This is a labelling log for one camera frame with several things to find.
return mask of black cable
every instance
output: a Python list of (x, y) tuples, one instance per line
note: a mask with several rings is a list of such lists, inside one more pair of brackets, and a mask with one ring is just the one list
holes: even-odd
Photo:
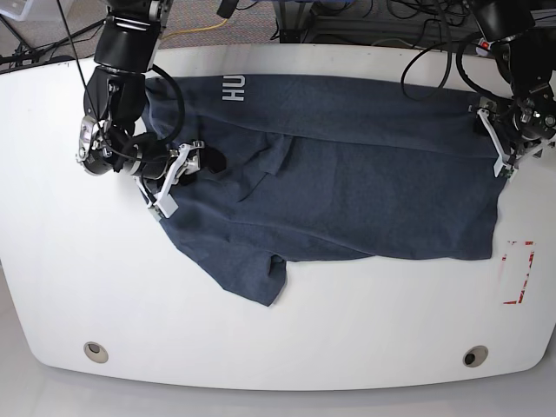
[(342, 13), (342, 11), (345, 11), (347, 9), (349, 9), (350, 7), (352, 7), (355, 3), (355, 0), (352, 0), (351, 2), (344, 2), (344, 5), (341, 6), (339, 9), (335, 9), (334, 7), (329, 7), (327, 5), (325, 5), (323, 2), (316, 2), (316, 4), (321, 7), (323, 10), (325, 10), (327, 13), (332, 14), (333, 16), (337, 16), (340, 13)]
[[(79, 56), (77, 55), (77, 51), (76, 51), (76, 46), (74, 45), (73, 37), (70, 33), (70, 28), (68, 26), (68, 21), (66, 20), (66, 16), (63, 13), (63, 9), (62, 9), (62, 5), (60, 4), (60, 0), (56, 0), (56, 4), (58, 6), (58, 11), (60, 12), (60, 17), (62, 18), (63, 27), (65, 28), (66, 33), (68, 34), (67, 39), (69, 40), (69, 44), (71, 45), (71, 48), (73, 49), (74, 57), (76, 58), (77, 70), (79, 71), (79, 76), (81, 77), (81, 82), (83, 83), (83, 87), (85, 88), (85, 94), (87, 95), (87, 98), (89, 98), (89, 102), (93, 103), (93, 100), (91, 99), (91, 96), (90, 96), (90, 93), (89, 93), (89, 88), (87, 87), (87, 83), (85, 82), (85, 77), (83, 76), (83, 71), (81, 69), (81, 64), (79, 63)], [(115, 149), (113, 149), (108, 144), (108, 142), (106, 141), (106, 138), (104, 137), (103, 128), (101, 127), (100, 123), (98, 122), (98, 114), (96, 113), (95, 106), (91, 106), (91, 108), (92, 108), (92, 111), (93, 111), (93, 115), (95, 116), (96, 126), (98, 127), (98, 131), (101, 135), (101, 138), (103, 139), (103, 144), (106, 147), (106, 149), (108, 149), (110, 152), (115, 153), (116, 155), (123, 156), (123, 157), (125, 157), (125, 158), (127, 158), (131, 161), (144, 162), (144, 163), (158, 163), (157, 161), (146, 161), (144, 159), (135, 158), (135, 157), (130, 156), (130, 155), (125, 155), (125, 154), (123, 154), (121, 152), (118, 152)]]
[(36, 48), (33, 48), (32, 46), (30, 46), (27, 41), (25, 41), (25, 39), (23, 39), (21, 37), (21, 35), (19, 35), (19, 33), (17, 32), (17, 30), (15, 30), (11, 24), (6, 20), (6, 18), (2, 15), (0, 15), (0, 23), (2, 23), (7, 30), (10, 31), (10, 33), (14, 36), (15, 39), (17, 39), (17, 41), (19, 41), (20, 45), (23, 45), (25, 48), (27, 48), (28, 50), (32, 50), (35, 51)]
[(348, 39), (348, 38), (346, 38), (342, 35), (335, 35), (333, 33), (327, 33), (327, 34), (324, 34), (322, 36), (323, 37), (335, 37), (336, 39), (340, 39), (343, 42), (350, 43), (352, 45), (357, 45), (357, 46), (373, 46), (371, 43), (357, 42), (357, 41), (354, 41), (352, 39)]
[[(439, 23), (439, 25), (438, 25), (438, 34), (439, 34), (440, 42), (442, 43), (442, 42), (444, 42), (444, 39), (442, 39), (442, 23), (441, 22), (438, 22), (438, 23)], [(451, 44), (452, 39), (449, 39), (449, 41), (450, 41), (450, 46), (448, 47), (448, 52), (450, 53), (450, 55), (452, 55), (452, 44)]]
[(364, 19), (365, 17), (368, 17), (368, 15), (371, 14), (371, 12), (373, 11), (373, 7), (374, 7), (374, 0), (371, 0), (371, 7), (369, 8), (369, 10), (367, 10), (367, 13), (365, 13), (361, 19)]
[[(402, 4), (406, 7), (408, 7), (409, 9), (417, 11), (419, 13), (424, 13), (424, 14), (433, 15), (433, 16), (439, 16), (439, 11), (438, 11), (438, 9), (436, 9), (434, 4), (424, 4), (424, 3), (421, 2), (421, 0), (415, 0), (415, 3), (410, 3), (407, 0), (391, 0), (391, 1), (393, 3)], [(452, 1), (449, 1), (449, 2), (443, 1), (443, 2), (439, 2), (439, 3), (446, 5), (446, 8), (442, 9), (442, 11), (446, 15), (450, 15), (450, 16), (454, 16), (454, 17), (467, 17), (467, 16), (469, 16), (469, 13), (465, 12), (465, 9), (463, 8), (463, 3), (461, 2), (461, 0), (452, 0)], [(450, 10), (450, 8), (452, 8), (456, 4), (460, 4), (462, 6), (462, 12), (461, 13)]]
[[(458, 23), (454, 23), (452, 20), (450, 20), (449, 24), (450, 26), (453, 26), (454, 28), (459, 28), (461, 26), (463, 26), (467, 20), (467, 18), (471, 15), (471, 11), (469, 11), (468, 9), (466, 9), (465, 5), (463, 4), (463, 2), (458, 2), (456, 4), (459, 4), (461, 7), (461, 20)], [(449, 16), (455, 16), (452, 14), (452, 12), (449, 10), (450, 7), (452, 7), (452, 5), (449, 5), (448, 7), (446, 7), (444, 9), (445, 13)]]
[(394, 0), (386, 0), (386, 8), (388, 10), (388, 13), (390, 13), (396, 19), (400, 19), (400, 20), (413, 19), (414, 17), (416, 17), (417, 15), (420, 14), (420, 12), (417, 10), (417, 11), (414, 11), (413, 15), (408, 15), (408, 16), (396, 15), (395, 12), (394, 12), (394, 9), (392, 9), (392, 2), (393, 1)]
[(538, 19), (535, 19), (535, 22), (538, 22), (539, 20), (550, 19), (551, 17), (556, 17), (556, 15), (539, 17)]
[(425, 22), (423, 22), (423, 27), (420, 30), (420, 34), (419, 36), (417, 36), (417, 40), (413, 43), (411, 49), (414, 50), (415, 47), (417, 45), (419, 45), (420, 41), (423, 40), (423, 37), (425, 36), (425, 32), (427, 31), (427, 25), (429, 22), (438, 22), (438, 20), (436, 20), (436, 18), (432, 18), (432, 19), (427, 19)]
[(516, 101), (512, 102), (512, 105), (510, 107), (507, 108), (507, 110), (502, 113), (501, 115), (498, 116), (499, 120), (504, 120), (506, 117), (513, 115), (513, 111), (516, 110), (516, 108), (518, 107), (518, 104)]
[[(20, 56), (21, 54), (23, 54), (23, 52), (25, 51), (25, 46), (20, 43), (19, 45), (17, 45), (16, 50), (14, 50), (14, 55), (15, 56)], [(17, 63), (14, 63), (15, 67), (23, 67), (23, 61), (19, 61)]]
[[(89, 93), (89, 89), (87, 88), (87, 83), (85, 82), (85, 77), (83, 76), (83, 71), (81, 70), (81, 64), (79, 63), (79, 56), (77, 55), (76, 46), (73, 43), (73, 37), (71, 36), (70, 27), (68, 26), (68, 21), (66, 20), (66, 16), (63, 13), (63, 9), (62, 9), (62, 5), (60, 4), (60, 0), (56, 0), (56, 4), (58, 5), (58, 10), (60, 11), (60, 16), (62, 17), (63, 27), (66, 29), (66, 33), (68, 34), (69, 43), (71, 44), (71, 48), (73, 49), (73, 55), (76, 58), (77, 70), (79, 71), (79, 76), (81, 77), (81, 82), (83, 83), (83, 86), (85, 87), (85, 94), (87, 94), (87, 98), (89, 98), (89, 102), (93, 103), (93, 100), (92, 100), (92, 98), (90, 96), (90, 93)], [(104, 133), (103, 133), (103, 130), (101, 129), (101, 127), (100, 127), (100, 124), (98, 124), (98, 114), (96, 113), (95, 106), (91, 106), (91, 107), (92, 107), (93, 113), (95, 115), (95, 119), (96, 119), (96, 123), (97, 123), (98, 128), (99, 128), (99, 132), (101, 133), (101, 136), (103, 137), (103, 140), (104, 140)]]
[(149, 187), (147, 187), (147, 184), (145, 183), (145, 170), (141, 172), (139, 181), (141, 181), (141, 185), (144, 188), (145, 193), (147, 194), (147, 198), (149, 199), (149, 202), (151, 204), (154, 204), (156, 202), (156, 197), (153, 195), (152, 191), (149, 189)]
[(307, 41), (307, 36), (309, 36), (310, 31), (311, 31), (311, 28), (307, 28), (305, 30), (305, 36), (303, 37), (303, 40), (301, 41), (301, 43), (305, 43), (305, 41)]
[(442, 77), (442, 81), (440, 81), (440, 84), (438, 85), (438, 87), (436, 87), (436, 89), (434, 90), (433, 93), (429, 94), (428, 96), (424, 96), (424, 97), (411, 97), (407, 92), (406, 92), (406, 88), (405, 88), (405, 80), (406, 80), (406, 75), (407, 72), (409, 71), (409, 69), (411, 68), (411, 66), (414, 64), (414, 62), (410, 63), (403, 71), (403, 74), (401, 76), (401, 92), (403, 93), (403, 95), (411, 100), (415, 100), (415, 101), (423, 101), (423, 100), (427, 100), (429, 98), (432, 98), (433, 96), (436, 96), (446, 85), (448, 78), (450, 77), (450, 71), (452, 70), (452, 33), (450, 31), (450, 27), (448, 26), (448, 22), (446, 20), (446, 15), (444, 14), (444, 11), (442, 10), (440, 3), (438, 0), (432, 0), (434, 3), (434, 6), (436, 7), (436, 10), (439, 13), (440, 16), (440, 23), (442, 24), (442, 26), (444, 27), (444, 31), (446, 32), (446, 38), (447, 41), (445, 43), (441, 42), (440, 45), (446, 45), (447, 46), (447, 61), (446, 61), (446, 69), (444, 71), (444, 76)]
[[(96, 28), (98, 26), (102, 27), (103, 25), (104, 25), (104, 19), (101, 19), (101, 20), (98, 20), (98, 21), (90, 24), (89, 26), (86, 26), (86, 27), (78, 30), (75, 33), (70, 34), (70, 36), (71, 36), (71, 38), (75, 39), (76, 37), (78, 37), (80, 35), (84, 35), (85, 33), (89, 32), (90, 30), (93, 30), (94, 28)], [(37, 47), (35, 47), (35, 49), (40, 50), (40, 49), (46, 48), (46, 47), (51, 47), (52, 48), (52, 47), (55, 47), (56, 45), (62, 45), (63, 43), (67, 44), (68, 41), (69, 41), (69, 38), (65, 37), (64, 39), (60, 39), (59, 41), (45, 43), (44, 45), (37, 46)]]
[(496, 96), (492, 91), (489, 91), (487, 89), (483, 89), (482, 87), (480, 87), (479, 85), (474, 83), (471, 80), (471, 78), (469, 78), (469, 76), (467, 75), (467, 73), (465, 72), (465, 70), (463, 68), (463, 54), (466, 50), (467, 45), (472, 44), (472, 41), (474, 41), (475, 39), (479, 39), (482, 36), (483, 35), (482, 35), (481, 32), (474, 32), (474, 33), (472, 33), (470, 35), (467, 35), (466, 37), (464, 37), (463, 39), (460, 40), (460, 45), (458, 46), (458, 51), (457, 51), (456, 56), (455, 56), (456, 67), (458, 68), (458, 72), (460, 73), (461, 79), (469, 87), (471, 87), (472, 89), (477, 91), (479, 94), (485, 96), (486, 98), (490, 98), (494, 102), (497, 102), (497, 103), (499, 103), (503, 106), (508, 105), (509, 102), (510, 102), (508, 99), (500, 97), (500, 96)]
[(236, 9), (236, 10), (239, 10), (239, 11), (249, 10), (249, 9), (251, 9), (252, 7), (255, 7), (258, 3), (260, 3), (260, 2), (253, 2), (253, 4), (250, 4), (250, 5), (247, 6), (247, 7), (236, 7), (235, 9)]
[[(98, 28), (96, 28), (95, 33), (93, 33), (91, 36), (89, 36), (87, 39), (81, 39), (79, 41), (74, 41), (74, 44), (78, 44), (78, 43), (83, 43), (83, 42), (88, 42), (93, 40), (93, 38), (98, 35), (98, 32), (101, 31), (103, 27), (99, 26)], [(58, 45), (54, 48), (54, 50), (52, 51), (52, 53), (50, 54), (50, 58), (49, 61), (54, 57), (54, 54), (56, 53), (56, 51), (58, 50), (58, 48), (63, 47), (63, 46), (68, 46), (68, 43), (62, 44), (62, 45)]]
[(122, 145), (122, 152), (117, 152), (116, 155), (120, 156), (116, 163), (113, 165), (114, 172), (120, 172), (123, 169), (123, 164), (125, 163), (126, 159), (130, 159), (129, 152), (136, 146), (136, 145), (146, 145), (152, 146), (156, 142), (156, 135), (152, 133), (143, 133), (142, 135), (138, 135), (135, 137), (129, 137), (127, 133), (119, 129), (111, 129), (110, 138), (116, 139)]
[(177, 85), (174, 78), (172, 78), (164, 69), (158, 67), (157, 65), (153, 65), (153, 71), (164, 78), (164, 80), (166, 80), (168, 84), (170, 84), (170, 87), (174, 91), (175, 99), (177, 100), (178, 115), (174, 130), (172, 131), (172, 133), (162, 139), (163, 144), (169, 145), (182, 132), (183, 124), (185, 123), (185, 101), (183, 99), (182, 90), (180, 89), (180, 86)]
[[(485, 50), (486, 52), (490, 52), (490, 50), (488, 50), (488, 48), (485, 48), (485, 47), (482, 46), (482, 45), (478, 45), (477, 43), (468, 42), (468, 41), (466, 41), (466, 40), (464, 40), (464, 39), (462, 39), (462, 40), (460, 40), (460, 41), (452, 41), (452, 43), (459, 43), (460, 45), (464, 44), (465, 46), (473, 45), (473, 46), (476, 47), (476, 48), (480, 48), (480, 49), (482, 49), (482, 50)], [(414, 64), (415, 64), (417, 61), (419, 61), (419, 59), (421, 59), (426, 53), (430, 52), (431, 50), (434, 50), (435, 48), (438, 48), (438, 47), (440, 47), (440, 46), (443, 46), (443, 45), (445, 45), (445, 44), (446, 44), (446, 42), (443, 42), (443, 43), (435, 43), (434, 45), (432, 45), (432, 46), (426, 48), (425, 50), (421, 51), (414, 59), (411, 60), (411, 62), (407, 65), (407, 67), (406, 67), (406, 68), (404, 69), (404, 71), (403, 71), (403, 74), (401, 75), (400, 84), (401, 84), (401, 89), (402, 89), (403, 91), (405, 91), (407, 73), (408, 73), (409, 70), (414, 66)], [(494, 93), (492, 93), (492, 92), (490, 92), (490, 91), (488, 91), (488, 90), (486, 90), (486, 89), (480, 89), (479, 86), (477, 86), (475, 83), (473, 83), (471, 80), (469, 80), (469, 77), (467, 76), (467, 74), (465, 74), (465, 77), (466, 77), (467, 80), (468, 80), (469, 82), (471, 82), (473, 85), (467, 83), (467, 81), (466, 81), (465, 79), (464, 79), (464, 82), (466, 82), (467, 85), (468, 85), (469, 87), (471, 87), (473, 90), (477, 91), (478, 93), (482, 94), (483, 96), (486, 96), (486, 97), (488, 97), (488, 98), (491, 98), (491, 99), (493, 99), (494, 101), (496, 101), (497, 103), (503, 103), (504, 105), (510, 103), (511, 100), (509, 100), (509, 99), (502, 98), (502, 97), (498, 97), (498, 96), (496, 96)]]
[(276, 32), (270, 37), (270, 40), (274, 41), (279, 37), (280, 37), (280, 25), (278, 24), (278, 19), (276, 19)]

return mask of yellow cable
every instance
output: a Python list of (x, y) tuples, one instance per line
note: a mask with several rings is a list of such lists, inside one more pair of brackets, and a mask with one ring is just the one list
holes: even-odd
[(177, 30), (176, 32), (172, 32), (166, 36), (162, 37), (162, 41), (167, 41), (168, 39), (170, 39), (171, 37), (174, 36), (179, 36), (179, 35), (186, 35), (188, 33), (196, 33), (196, 32), (205, 32), (207, 30), (212, 30), (212, 29), (218, 29), (221, 28), (226, 22), (228, 21), (228, 19), (224, 19), (223, 21), (221, 21), (218, 24), (215, 24), (214, 26), (208, 26), (206, 28), (196, 28), (196, 29), (185, 29), (185, 30)]

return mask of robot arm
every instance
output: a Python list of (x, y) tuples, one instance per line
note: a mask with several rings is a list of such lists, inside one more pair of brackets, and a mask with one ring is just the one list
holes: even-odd
[[(108, 5), (108, 15), (95, 54), (98, 66), (85, 92), (86, 116), (77, 160), (92, 175), (114, 170), (135, 176), (149, 199), (149, 206), (158, 215), (169, 217), (176, 209), (169, 188), (178, 183), (181, 175), (202, 168), (204, 148), (204, 143), (194, 142), (172, 149), (183, 124), (183, 99), (174, 80), (153, 64), (173, 0), (104, 2)], [(237, 3), (238, 0), (222, 0), (218, 14), (229, 18)], [(512, 85), (513, 100), (497, 97), (469, 80), (462, 65), (466, 42), (460, 43), (456, 63), (466, 83), (483, 96), (498, 101), (495, 111), (478, 114), (487, 132), (494, 132), (488, 123), (503, 122), (510, 114), (506, 124), (513, 125), (520, 139), (514, 144), (513, 153), (500, 158), (504, 168), (511, 170), (517, 168), (515, 162), (521, 156), (556, 137), (556, 103), (549, 85), (553, 69), (546, 59), (546, 49), (531, 30), (535, 23), (523, 1), (466, 0), (466, 4), (481, 30), (467, 41), (470, 43), (482, 35), (493, 43), (500, 72)], [(144, 74), (150, 70), (168, 81), (180, 106), (174, 131), (162, 140), (154, 134), (134, 136), (136, 121), (147, 100)], [(496, 149), (501, 149), (498, 138), (492, 134), (491, 137), (495, 146), (499, 145)], [(153, 195), (144, 180), (158, 181), (162, 194)]]

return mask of metal bracket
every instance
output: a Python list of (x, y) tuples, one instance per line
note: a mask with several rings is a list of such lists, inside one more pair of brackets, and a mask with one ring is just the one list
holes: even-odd
[(81, 132), (79, 134), (79, 148), (77, 149), (76, 159), (82, 163), (89, 155), (90, 147), (95, 136), (95, 119), (85, 116), (81, 121)]
[(528, 149), (525, 153), (517, 156), (515, 160), (511, 162), (512, 156), (508, 155), (505, 152), (502, 144), (500, 143), (500, 139), (496, 134), (496, 130), (494, 130), (493, 125), (490, 123), (490, 120), (488, 120), (490, 112), (487, 109), (479, 109), (477, 111), (477, 115), (485, 125), (485, 129), (488, 132), (488, 135), (490, 135), (494, 147), (496, 148), (496, 152), (498, 153), (498, 159), (494, 164), (494, 176), (503, 175), (506, 176), (508, 179), (512, 179), (515, 171), (519, 169), (524, 162), (526, 162), (532, 156), (537, 155), (541, 150), (548, 148), (551, 143), (554, 143), (556, 141), (556, 136), (553, 136), (550, 139), (541, 139), (538, 145)]
[[(193, 142), (191, 145), (187, 143), (180, 145), (179, 155), (168, 169), (164, 184), (161, 190), (155, 195), (156, 200), (150, 202), (147, 206), (147, 209), (149, 209), (157, 221), (160, 221), (162, 218), (169, 219), (178, 210), (177, 203), (174, 198), (172, 198), (172, 195), (170, 195), (170, 189), (178, 183), (181, 175), (191, 175), (201, 169), (198, 150), (203, 149), (204, 146), (205, 144), (202, 141)], [(189, 158), (189, 154), (192, 151), (195, 152), (195, 154)], [(136, 184), (142, 193), (148, 196), (147, 190), (141, 183), (140, 177), (136, 177)]]

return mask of floor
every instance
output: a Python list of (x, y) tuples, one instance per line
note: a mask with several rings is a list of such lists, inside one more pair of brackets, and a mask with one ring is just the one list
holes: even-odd
[[(216, 15), (216, 10), (220, 2), (221, 0), (175, 0), (169, 17), (167, 33), (219, 23), (221, 18)], [(239, 7), (245, 8), (252, 3), (253, 0), (240, 0)], [(339, 9), (344, 4), (343, 1), (326, 2), (329, 9)], [(407, 16), (408, 10), (404, 6), (398, 3), (390, 3), (390, 6), (398, 15)], [(79, 30), (105, 16), (105, 6), (101, 0), (75, 0), (68, 14), (69, 28), (71, 31)], [(343, 11), (341, 16), (396, 21), (387, 11), (386, 0), (354, 0), (354, 5)], [(419, 15), (412, 20), (422, 22), (429, 17), (428, 15)], [(61, 22), (15, 22), (10, 20), (10, 23), (33, 47), (52, 43), (66, 36)], [(432, 25), (429, 25), (427, 29), (437, 30)], [(176, 36), (163, 43), (162, 48), (278, 42), (270, 40), (275, 30), (275, 13), (272, 2), (260, 1), (248, 10), (237, 11), (220, 29)], [(92, 56), (99, 36), (100, 32), (95, 31), (81, 36), (76, 44), (78, 55), (80, 57)], [(0, 24), (0, 55), (11, 56), (17, 45), (18, 41)], [(50, 56), (61, 55), (71, 55), (70, 47), (59, 48), (53, 54), (46, 56), (46, 59), (50, 59)], [(0, 70), (6, 68), (6, 65), (0, 66)]]

